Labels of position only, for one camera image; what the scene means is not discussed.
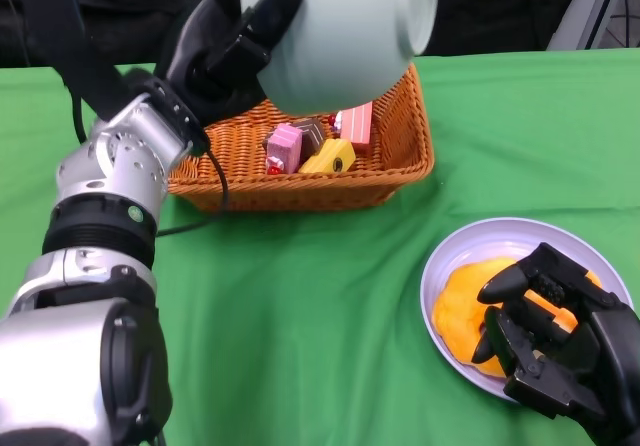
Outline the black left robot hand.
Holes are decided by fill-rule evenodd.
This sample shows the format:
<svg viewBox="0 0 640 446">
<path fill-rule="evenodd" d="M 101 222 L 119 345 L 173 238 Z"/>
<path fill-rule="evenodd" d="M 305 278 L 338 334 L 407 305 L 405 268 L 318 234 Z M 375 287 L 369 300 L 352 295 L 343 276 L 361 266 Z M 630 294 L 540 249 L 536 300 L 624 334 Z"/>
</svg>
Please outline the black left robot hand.
<svg viewBox="0 0 640 446">
<path fill-rule="evenodd" d="M 194 0 L 173 23 L 154 74 L 201 126 L 265 100 L 258 74 L 291 26 L 302 0 Z"/>
</svg>

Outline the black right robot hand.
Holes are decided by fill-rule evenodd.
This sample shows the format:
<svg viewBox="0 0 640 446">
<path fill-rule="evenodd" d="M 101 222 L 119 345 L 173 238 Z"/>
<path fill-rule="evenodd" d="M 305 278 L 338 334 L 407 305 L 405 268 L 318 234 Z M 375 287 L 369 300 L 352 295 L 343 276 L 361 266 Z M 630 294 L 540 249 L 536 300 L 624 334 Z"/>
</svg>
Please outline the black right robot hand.
<svg viewBox="0 0 640 446">
<path fill-rule="evenodd" d="M 639 442 L 639 318 L 547 243 L 488 281 L 472 361 L 497 358 L 504 392 L 579 423 L 597 445 Z"/>
</svg>

